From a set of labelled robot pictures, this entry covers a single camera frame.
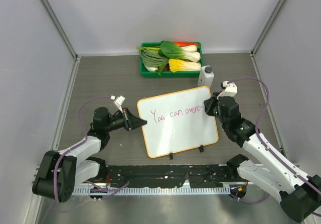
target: white gear rack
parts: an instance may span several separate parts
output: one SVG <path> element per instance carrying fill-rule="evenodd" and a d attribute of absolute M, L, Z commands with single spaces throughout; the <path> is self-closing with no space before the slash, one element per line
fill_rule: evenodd
<path fill-rule="evenodd" d="M 105 184 L 97 184 L 102 188 L 106 188 Z M 110 195 L 109 193 L 90 193 L 90 190 L 94 187 L 90 184 L 81 184 L 77 186 L 72 195 Z M 124 188 L 119 191 L 116 195 L 129 196 L 129 195 L 226 195 L 231 194 L 230 186 L 224 184 L 223 187 L 214 188 L 191 188 L 188 181 L 186 181 L 180 188 Z"/>

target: white panel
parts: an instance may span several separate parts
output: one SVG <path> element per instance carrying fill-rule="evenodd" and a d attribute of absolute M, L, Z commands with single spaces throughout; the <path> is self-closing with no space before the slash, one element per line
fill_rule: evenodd
<path fill-rule="evenodd" d="M 147 154 L 156 158 L 216 143 L 219 139 L 214 117 L 204 112 L 204 101 L 211 97 L 208 87 L 198 87 L 137 103 Z"/>
<path fill-rule="evenodd" d="M 321 0 L 288 0 L 257 54 L 288 157 L 321 175 Z"/>
<path fill-rule="evenodd" d="M 132 53 L 142 42 L 252 50 L 278 0 L 49 0 L 75 51 Z"/>
<path fill-rule="evenodd" d="M 39 0 L 0 6 L 0 222 L 24 223 L 73 59 Z"/>

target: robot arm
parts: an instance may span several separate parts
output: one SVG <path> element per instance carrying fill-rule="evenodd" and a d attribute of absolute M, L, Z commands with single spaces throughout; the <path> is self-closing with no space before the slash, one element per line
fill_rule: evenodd
<path fill-rule="evenodd" d="M 104 160 L 91 157 L 91 155 L 103 150 L 109 139 L 109 132 L 124 128 L 127 131 L 134 130 L 147 124 L 147 121 L 135 117 L 127 108 L 122 108 L 124 97 L 118 97 L 114 104 L 119 109 L 111 115 L 107 108 L 99 107 L 94 111 L 93 122 L 87 134 L 87 140 L 76 143 L 73 146 L 86 141 L 83 145 L 67 153 L 59 165 L 57 178 L 58 198 L 60 202 L 66 202 L 75 186 L 91 179 L 99 182 L 107 175 L 106 163 Z M 38 169 L 32 191 L 36 195 L 41 195 L 50 199 L 54 196 L 54 168 L 58 158 L 70 150 L 72 147 L 56 151 L 48 151 L 44 154 Z"/>
<path fill-rule="evenodd" d="M 321 178 L 318 175 L 308 176 L 279 153 L 260 133 L 265 145 L 261 143 L 255 132 L 255 125 L 242 118 L 239 105 L 234 95 L 237 88 L 234 83 L 223 82 L 221 92 L 204 101 L 205 113 L 215 116 L 227 137 L 241 148 L 256 157 L 267 169 L 256 166 L 243 155 L 237 155 L 227 162 L 232 176 L 238 176 L 253 182 L 272 195 L 284 212 L 294 221 L 301 222 L 321 205 L 320 196 L 297 175 L 303 176 L 317 189 L 321 190 Z M 281 159 L 296 171 L 291 173 L 281 162 Z"/>

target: gray floor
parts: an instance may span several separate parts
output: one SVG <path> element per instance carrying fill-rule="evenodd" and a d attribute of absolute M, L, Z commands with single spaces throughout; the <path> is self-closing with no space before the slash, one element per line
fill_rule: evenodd
<path fill-rule="evenodd" d="M 265 195 L 256 186 L 249 185 L 246 199 L 260 200 Z M 43 198 L 36 224 L 296 223 L 272 197 L 257 205 L 244 204 L 227 195 L 115 196 L 102 202 L 88 201 L 84 204 L 87 200 L 90 200 L 88 196 L 71 197 L 57 208 L 53 200 Z M 57 210 L 72 211 L 61 213 Z"/>
<path fill-rule="evenodd" d="M 220 90 L 220 83 L 239 77 L 256 77 L 250 54 L 205 54 L 204 63 L 211 65 L 215 74 L 212 91 Z M 65 149 L 80 141 L 84 134 L 78 123 L 78 109 L 88 99 L 102 95 L 123 95 L 123 104 L 138 116 L 137 102 L 145 97 L 175 92 L 196 87 L 197 78 L 143 78 L 139 72 L 139 56 L 82 57 L 61 136 L 59 149 Z M 264 107 L 264 98 L 256 81 L 238 82 L 235 99 L 240 105 L 242 116 L 255 122 Z M 109 99 L 99 99 L 84 107 L 81 118 L 89 129 L 95 108 L 105 106 L 111 113 L 117 109 Z M 277 146 L 273 127 L 266 114 L 260 124 L 266 138 Z M 117 130 L 110 133 L 107 147 L 95 156 L 105 159 L 112 165 L 137 164 L 223 164 L 237 154 L 244 154 L 257 160 L 232 143 L 218 126 L 219 141 L 206 146 L 200 153 L 198 149 L 151 159 L 146 153 L 141 129 L 131 132 Z"/>

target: whiteboard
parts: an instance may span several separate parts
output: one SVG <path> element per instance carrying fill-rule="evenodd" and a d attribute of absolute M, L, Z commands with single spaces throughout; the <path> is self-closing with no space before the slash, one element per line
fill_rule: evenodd
<path fill-rule="evenodd" d="M 218 141 L 216 120 L 205 114 L 204 101 L 211 97 L 202 86 L 138 101 L 147 154 L 156 158 L 210 145 Z"/>

